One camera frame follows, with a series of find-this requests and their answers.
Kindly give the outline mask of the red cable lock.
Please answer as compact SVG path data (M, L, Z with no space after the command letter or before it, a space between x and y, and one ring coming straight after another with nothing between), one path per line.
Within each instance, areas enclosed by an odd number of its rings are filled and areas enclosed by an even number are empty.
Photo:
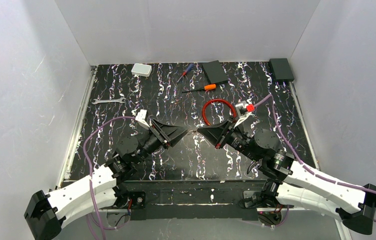
M201 110L205 125L222 123L227 117L236 117L235 107L227 100L214 98L207 101Z

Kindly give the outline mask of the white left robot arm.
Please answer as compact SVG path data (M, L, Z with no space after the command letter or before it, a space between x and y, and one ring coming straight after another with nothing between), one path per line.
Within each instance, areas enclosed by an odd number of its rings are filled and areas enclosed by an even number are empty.
M34 239L51 240L72 221L114 205L124 195L119 185L136 173L136 165L160 148L175 146L187 132L153 119L143 138L133 135L117 141L111 158L87 176L60 189L35 192L23 215Z

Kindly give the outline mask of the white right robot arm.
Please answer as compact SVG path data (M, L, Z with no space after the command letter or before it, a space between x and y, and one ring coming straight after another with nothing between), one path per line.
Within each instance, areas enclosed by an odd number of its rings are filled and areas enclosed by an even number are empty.
M257 167L268 179L261 191L244 192L245 208L283 205L313 210L341 221L348 229L373 233L376 213L376 186L347 184L337 178L301 164L281 147L277 134L268 129L249 136L229 120L198 128L217 149L229 145L249 158L250 168Z

